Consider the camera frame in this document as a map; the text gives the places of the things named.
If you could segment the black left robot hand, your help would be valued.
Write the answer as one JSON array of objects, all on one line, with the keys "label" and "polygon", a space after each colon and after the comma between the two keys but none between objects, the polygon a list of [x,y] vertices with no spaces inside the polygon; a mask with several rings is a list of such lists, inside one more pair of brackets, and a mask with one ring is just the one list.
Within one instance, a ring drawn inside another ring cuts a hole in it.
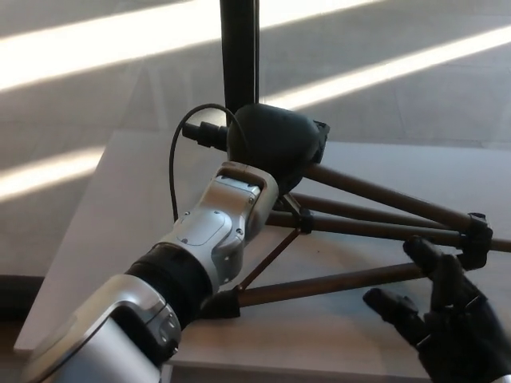
[{"label": "black left robot hand", "polygon": [[303,114],[265,104],[245,105],[228,127],[230,161],[273,176],[281,195],[296,187],[306,167],[319,164],[330,126]]}]

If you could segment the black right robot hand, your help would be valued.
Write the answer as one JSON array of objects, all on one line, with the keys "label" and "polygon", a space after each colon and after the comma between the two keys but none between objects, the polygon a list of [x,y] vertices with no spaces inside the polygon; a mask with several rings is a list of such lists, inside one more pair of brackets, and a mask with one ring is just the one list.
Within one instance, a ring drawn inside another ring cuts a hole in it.
[{"label": "black right robot hand", "polygon": [[509,336],[458,258],[421,237],[403,250],[432,282],[429,311],[420,314],[411,299],[381,288],[364,294],[366,305],[415,349],[431,381],[508,382]]}]

